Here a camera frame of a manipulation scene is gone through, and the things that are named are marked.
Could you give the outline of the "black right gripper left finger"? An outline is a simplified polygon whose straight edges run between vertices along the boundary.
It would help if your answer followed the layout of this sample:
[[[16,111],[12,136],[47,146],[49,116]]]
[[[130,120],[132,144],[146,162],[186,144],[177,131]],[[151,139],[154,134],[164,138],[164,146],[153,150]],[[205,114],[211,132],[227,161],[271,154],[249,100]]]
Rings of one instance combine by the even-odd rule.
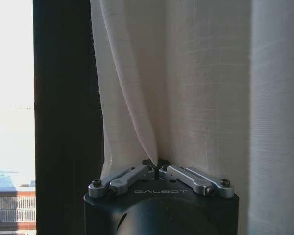
[[[135,167],[122,167],[109,175],[95,178],[88,185],[89,197],[120,196],[140,180],[153,180],[158,175],[157,166],[148,160]]]

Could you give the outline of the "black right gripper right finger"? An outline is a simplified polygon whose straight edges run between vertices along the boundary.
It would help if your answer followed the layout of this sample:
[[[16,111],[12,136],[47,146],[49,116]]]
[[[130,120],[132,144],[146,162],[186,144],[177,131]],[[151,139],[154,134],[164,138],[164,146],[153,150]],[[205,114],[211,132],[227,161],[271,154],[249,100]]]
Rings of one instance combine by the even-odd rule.
[[[205,197],[233,198],[234,187],[228,179],[211,176],[194,167],[182,167],[160,159],[158,177],[172,189],[160,189],[162,194],[186,194],[188,192]]]

